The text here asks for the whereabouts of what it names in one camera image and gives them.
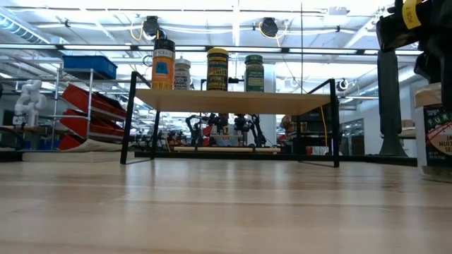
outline black metal frame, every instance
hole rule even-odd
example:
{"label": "black metal frame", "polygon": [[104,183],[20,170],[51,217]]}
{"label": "black metal frame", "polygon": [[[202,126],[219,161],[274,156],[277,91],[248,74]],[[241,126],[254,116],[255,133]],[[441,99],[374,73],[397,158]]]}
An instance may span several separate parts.
{"label": "black metal frame", "polygon": [[[127,102],[127,115],[126,115],[126,123],[124,125],[124,137],[122,137],[122,148],[121,148],[121,159],[119,160],[121,164],[131,164],[136,162],[127,163],[127,153],[129,151],[129,141],[130,141],[130,130],[132,126],[132,115],[133,115],[133,99],[135,98],[136,92],[136,79],[140,78],[149,88],[151,88],[151,84],[137,71],[132,71],[130,89],[129,89],[129,100]],[[153,149],[155,151],[155,146],[157,145],[157,138],[153,139]]]}
{"label": "black metal frame", "polygon": [[[132,114],[133,114],[133,99],[136,93],[136,81],[137,78],[140,78],[146,85],[151,87],[151,84],[138,72],[133,71],[131,75],[131,84],[129,90],[129,102],[127,104],[127,116],[126,116],[126,124],[124,127],[124,137],[122,140],[122,149],[121,149],[121,164],[130,164],[135,162],[127,163],[127,152],[129,149],[129,139],[130,139],[130,130],[131,130],[131,122],[132,122]],[[333,126],[333,155],[321,155],[321,156],[306,156],[302,154],[302,151],[299,150],[297,155],[262,155],[256,153],[249,154],[239,154],[239,153],[207,153],[207,152],[197,152],[195,147],[195,152],[156,152],[157,148],[157,134],[158,134],[158,124],[160,121],[160,111],[155,113],[155,121],[154,121],[154,130],[153,130],[153,139],[152,139],[152,147],[150,148],[150,152],[135,152],[136,157],[149,157],[150,159],[155,159],[156,157],[170,157],[170,158],[192,158],[192,159],[280,159],[280,160],[297,160],[299,162],[309,160],[309,161],[329,161],[333,162],[334,167],[339,167],[339,107],[337,104],[338,98],[336,96],[335,90],[335,80],[329,79],[318,87],[314,88],[312,91],[308,92],[309,94],[314,93],[318,89],[322,88],[325,85],[330,85],[331,91],[331,122]],[[300,117],[297,117],[297,139],[301,140],[301,123]]]}

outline workbench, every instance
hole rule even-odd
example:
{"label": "workbench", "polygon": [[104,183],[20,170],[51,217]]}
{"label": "workbench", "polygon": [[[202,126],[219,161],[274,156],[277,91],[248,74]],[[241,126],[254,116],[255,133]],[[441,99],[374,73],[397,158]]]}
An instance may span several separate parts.
{"label": "workbench", "polygon": [[[151,84],[138,72],[132,72],[131,86],[129,90],[129,103],[127,105],[126,124],[124,130],[124,139],[121,151],[121,164],[127,164],[127,151],[129,147],[129,133],[131,129],[133,108],[133,99],[139,98],[141,101],[151,106],[157,112],[155,114],[153,143],[150,152],[136,152],[136,157],[176,157],[176,158],[208,158],[225,159],[234,157],[235,159],[293,159],[297,161],[332,161],[334,167],[339,167],[339,113],[338,98],[335,93],[335,81],[329,79],[307,94],[283,94],[283,93],[264,93],[264,92],[225,92],[225,91],[193,91],[193,90],[152,90],[136,89],[137,79],[140,78],[148,87]],[[314,95],[313,93],[325,85],[330,86],[329,95]],[[323,105],[331,104],[331,122],[333,154],[332,155],[270,155],[259,154],[257,150],[249,153],[237,153],[225,157],[225,154],[198,152],[197,147],[194,152],[156,152],[158,124],[161,111],[176,112],[215,112],[215,113],[234,113],[234,114],[290,114],[297,117],[297,139],[301,140],[301,121],[299,115],[302,115],[312,109]]]}

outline black metal leg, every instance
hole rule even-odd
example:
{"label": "black metal leg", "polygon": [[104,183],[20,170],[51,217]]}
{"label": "black metal leg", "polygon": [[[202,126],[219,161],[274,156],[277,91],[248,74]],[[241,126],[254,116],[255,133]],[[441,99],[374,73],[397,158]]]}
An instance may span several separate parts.
{"label": "black metal leg", "polygon": [[333,161],[339,167],[339,105],[336,97],[335,80],[330,79],[331,123],[333,124]]}
{"label": "black metal leg", "polygon": [[131,76],[129,101],[127,102],[126,124],[124,127],[124,137],[122,137],[121,159],[119,160],[121,164],[127,164],[127,152],[129,151],[130,128],[132,125],[133,99],[135,98],[136,76],[137,76],[136,74],[137,72],[133,71]]}
{"label": "black metal leg", "polygon": [[154,121],[154,133],[153,133],[153,146],[150,148],[150,159],[155,158],[155,150],[157,149],[157,139],[158,139],[158,123],[160,121],[160,111],[155,112]]}
{"label": "black metal leg", "polygon": [[299,156],[299,159],[298,159],[299,162],[301,161],[301,157],[302,157],[302,153],[303,153],[301,128],[302,128],[301,116],[297,116],[297,149],[296,149],[296,152]]}

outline can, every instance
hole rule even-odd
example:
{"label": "can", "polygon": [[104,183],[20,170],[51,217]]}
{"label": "can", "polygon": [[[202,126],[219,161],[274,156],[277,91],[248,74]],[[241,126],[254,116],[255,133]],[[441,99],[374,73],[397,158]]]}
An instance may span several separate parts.
{"label": "can", "polygon": [[154,43],[152,89],[174,89],[174,59],[176,45],[171,40]]}
{"label": "can", "polygon": [[221,48],[207,53],[207,90],[227,91],[229,52]]}
{"label": "can", "polygon": [[189,60],[176,59],[176,67],[174,72],[174,89],[175,90],[190,90],[190,67]]}
{"label": "can", "polygon": [[263,58],[249,55],[245,58],[245,92],[263,92]]}

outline yellow tag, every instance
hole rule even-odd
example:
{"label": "yellow tag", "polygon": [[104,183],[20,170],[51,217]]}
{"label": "yellow tag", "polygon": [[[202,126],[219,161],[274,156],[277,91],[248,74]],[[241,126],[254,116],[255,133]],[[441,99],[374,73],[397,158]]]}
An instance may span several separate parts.
{"label": "yellow tag", "polygon": [[421,22],[417,17],[416,5],[420,4],[422,0],[406,0],[402,7],[403,22],[408,29],[413,29],[421,26]]}

